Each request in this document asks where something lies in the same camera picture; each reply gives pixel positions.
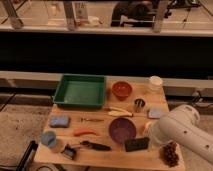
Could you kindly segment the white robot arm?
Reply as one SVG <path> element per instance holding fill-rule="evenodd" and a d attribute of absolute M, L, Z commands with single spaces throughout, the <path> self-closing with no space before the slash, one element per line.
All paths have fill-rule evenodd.
<path fill-rule="evenodd" d="M 148 126 L 150 143 L 163 146 L 175 141 L 213 164 L 213 135 L 198 128 L 199 121 L 194 107 L 180 105 Z"/>

